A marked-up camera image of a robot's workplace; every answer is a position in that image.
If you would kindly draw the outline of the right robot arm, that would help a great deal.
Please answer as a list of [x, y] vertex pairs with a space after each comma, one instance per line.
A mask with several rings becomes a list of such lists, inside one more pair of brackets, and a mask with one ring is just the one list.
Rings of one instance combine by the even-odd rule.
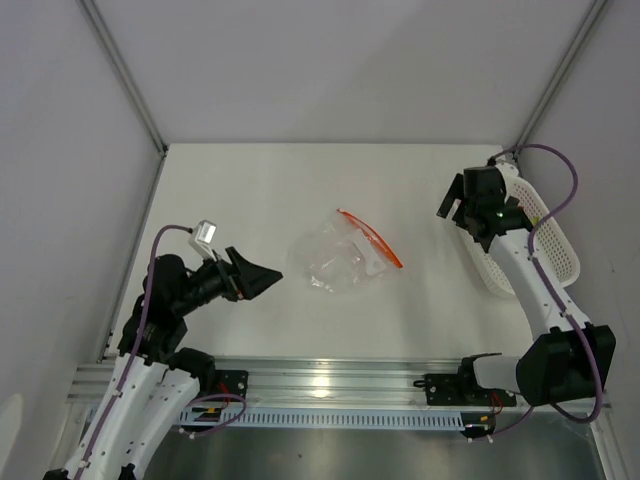
[[479, 403], [492, 390], [520, 394], [531, 406], [592, 398], [599, 409], [616, 339], [595, 325], [564, 290], [537, 245], [534, 224], [508, 195], [495, 166], [457, 174], [437, 211], [481, 246], [506, 275], [528, 321], [533, 343], [519, 357], [466, 357], [458, 395]]

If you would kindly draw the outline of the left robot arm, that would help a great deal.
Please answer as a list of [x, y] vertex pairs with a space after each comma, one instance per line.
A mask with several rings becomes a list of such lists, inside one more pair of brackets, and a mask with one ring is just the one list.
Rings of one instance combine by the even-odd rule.
[[211, 254], [197, 270], [178, 255], [152, 256], [95, 416], [65, 465], [45, 478], [141, 479], [190, 403], [246, 403], [225, 385], [212, 355], [180, 344], [189, 314], [217, 298], [253, 300], [283, 278], [233, 247], [226, 253]]

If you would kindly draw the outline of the clear orange zip bag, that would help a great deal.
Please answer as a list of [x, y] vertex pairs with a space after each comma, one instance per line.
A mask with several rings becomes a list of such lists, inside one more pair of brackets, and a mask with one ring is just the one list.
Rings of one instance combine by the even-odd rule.
[[376, 229], [341, 208], [292, 243], [287, 265], [307, 286], [332, 294], [358, 291], [404, 268]]

